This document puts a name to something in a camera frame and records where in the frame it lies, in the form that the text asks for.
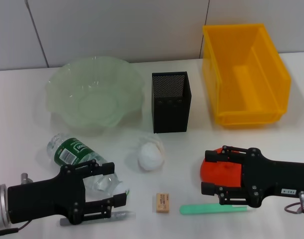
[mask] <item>cable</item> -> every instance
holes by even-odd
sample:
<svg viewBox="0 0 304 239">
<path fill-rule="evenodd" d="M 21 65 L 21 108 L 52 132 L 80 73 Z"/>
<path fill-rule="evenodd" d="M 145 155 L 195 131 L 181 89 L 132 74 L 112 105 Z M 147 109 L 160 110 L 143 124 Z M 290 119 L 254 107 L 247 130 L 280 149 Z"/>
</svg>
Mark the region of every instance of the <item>cable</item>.
<svg viewBox="0 0 304 239">
<path fill-rule="evenodd" d="M 31 220 L 26 222 L 24 225 L 22 225 L 20 228 L 9 228 L 9 229 L 5 229 L 5 230 L 0 230 L 0 236 L 4 236 L 4 235 L 8 235 L 8 234 L 12 234 L 12 233 L 17 233 L 19 232 L 21 229 L 25 228 L 29 223 L 31 223 Z"/>
<path fill-rule="evenodd" d="M 20 231 L 21 229 L 25 228 L 29 223 L 31 223 L 32 220 L 26 222 L 24 225 L 22 225 L 20 228 L 18 228 L 18 231 Z"/>
<path fill-rule="evenodd" d="M 292 206 L 296 206 L 296 205 L 300 205 L 301 203 L 292 203 L 292 204 L 289 204 L 288 206 L 284 207 L 284 210 L 288 213 L 292 213 L 292 214 L 301 214 L 302 213 L 302 209 L 299 207 L 297 209 L 297 211 L 292 211 L 292 210 L 288 210 L 288 208 L 291 208 Z"/>
</svg>

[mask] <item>white table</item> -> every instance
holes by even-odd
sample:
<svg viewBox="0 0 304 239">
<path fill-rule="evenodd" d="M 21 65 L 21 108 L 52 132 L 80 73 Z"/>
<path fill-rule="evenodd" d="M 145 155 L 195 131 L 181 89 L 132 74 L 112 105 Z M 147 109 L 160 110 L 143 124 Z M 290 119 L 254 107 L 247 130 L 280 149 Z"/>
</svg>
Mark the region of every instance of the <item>white table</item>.
<svg viewBox="0 0 304 239">
<path fill-rule="evenodd" d="M 109 161 L 120 179 L 131 189 L 127 205 L 136 219 L 124 222 L 61 228 L 61 216 L 34 220 L 18 234 L 3 238 L 23 239 L 186 239 L 186 238 L 302 238 L 304 215 L 292 215 L 284 206 L 297 199 L 268 197 L 262 207 L 247 213 L 182 216 L 183 204 L 217 203 L 217 197 L 203 196 L 199 168 L 207 149 L 222 145 L 257 147 L 273 160 L 304 162 L 304 53 L 281 55 L 291 76 L 288 113 L 280 122 L 261 129 L 227 130 L 213 123 L 202 87 L 202 60 L 133 64 L 144 78 L 146 99 L 141 117 L 128 119 L 118 127 L 95 133 L 74 132 L 81 141 Z M 0 72 L 0 184 L 20 183 L 27 172 L 34 181 L 55 176 L 59 167 L 50 163 L 46 145 L 52 136 L 69 129 L 45 109 L 44 86 L 56 69 Z M 188 130 L 160 134 L 166 150 L 162 170 L 142 172 L 133 152 L 139 139 L 152 132 L 152 72 L 187 71 L 192 102 Z M 170 213 L 155 212 L 157 192 L 170 194 Z"/>
</svg>

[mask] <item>glass bowl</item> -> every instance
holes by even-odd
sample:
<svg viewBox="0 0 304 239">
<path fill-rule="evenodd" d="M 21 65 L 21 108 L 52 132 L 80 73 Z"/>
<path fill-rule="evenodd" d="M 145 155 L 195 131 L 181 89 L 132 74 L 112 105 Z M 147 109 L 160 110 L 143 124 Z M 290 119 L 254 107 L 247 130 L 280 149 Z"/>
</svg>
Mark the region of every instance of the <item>glass bowl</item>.
<svg viewBox="0 0 304 239">
<path fill-rule="evenodd" d="M 46 85 L 47 109 L 76 128 L 114 127 L 141 108 L 143 81 L 113 57 L 89 57 L 61 67 Z"/>
</svg>

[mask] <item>white ball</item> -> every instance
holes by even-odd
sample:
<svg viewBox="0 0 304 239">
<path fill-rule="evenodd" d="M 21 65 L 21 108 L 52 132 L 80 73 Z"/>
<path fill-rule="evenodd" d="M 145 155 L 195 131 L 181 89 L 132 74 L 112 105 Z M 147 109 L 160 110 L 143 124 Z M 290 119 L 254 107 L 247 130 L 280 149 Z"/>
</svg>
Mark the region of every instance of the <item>white ball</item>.
<svg viewBox="0 0 304 239">
<path fill-rule="evenodd" d="M 152 171 L 162 166 L 164 158 L 158 146 L 148 142 L 139 150 L 138 161 L 143 169 Z"/>
</svg>

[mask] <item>yellow plastic bin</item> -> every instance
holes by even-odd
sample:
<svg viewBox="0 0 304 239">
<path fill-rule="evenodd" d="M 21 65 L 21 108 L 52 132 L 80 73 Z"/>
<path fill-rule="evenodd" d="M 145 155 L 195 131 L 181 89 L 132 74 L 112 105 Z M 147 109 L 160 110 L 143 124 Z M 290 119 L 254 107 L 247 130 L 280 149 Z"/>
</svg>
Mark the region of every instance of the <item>yellow plastic bin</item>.
<svg viewBox="0 0 304 239">
<path fill-rule="evenodd" d="M 202 68 L 216 123 L 278 121 L 291 79 L 264 25 L 207 25 L 203 34 Z"/>
</svg>

